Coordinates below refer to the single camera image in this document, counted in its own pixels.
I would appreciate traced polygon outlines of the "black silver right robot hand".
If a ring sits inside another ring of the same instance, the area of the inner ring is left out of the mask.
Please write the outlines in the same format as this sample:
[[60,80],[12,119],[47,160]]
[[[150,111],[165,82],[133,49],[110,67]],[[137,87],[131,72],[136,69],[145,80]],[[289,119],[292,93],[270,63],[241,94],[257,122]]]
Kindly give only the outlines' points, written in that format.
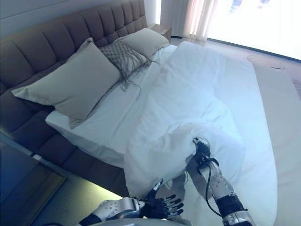
[[210,152],[209,142],[207,139],[194,137],[192,141],[195,144],[197,156],[204,156],[207,158],[210,157],[211,152]]

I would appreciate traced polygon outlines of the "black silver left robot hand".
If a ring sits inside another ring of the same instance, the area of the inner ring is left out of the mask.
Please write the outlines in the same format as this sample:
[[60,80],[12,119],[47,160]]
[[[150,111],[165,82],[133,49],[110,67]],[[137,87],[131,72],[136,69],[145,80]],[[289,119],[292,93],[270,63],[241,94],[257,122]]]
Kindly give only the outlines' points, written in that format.
[[169,219],[183,213],[184,204],[175,194],[165,198],[156,198],[156,194],[162,185],[163,180],[160,180],[142,199],[144,206],[140,210],[141,218]]

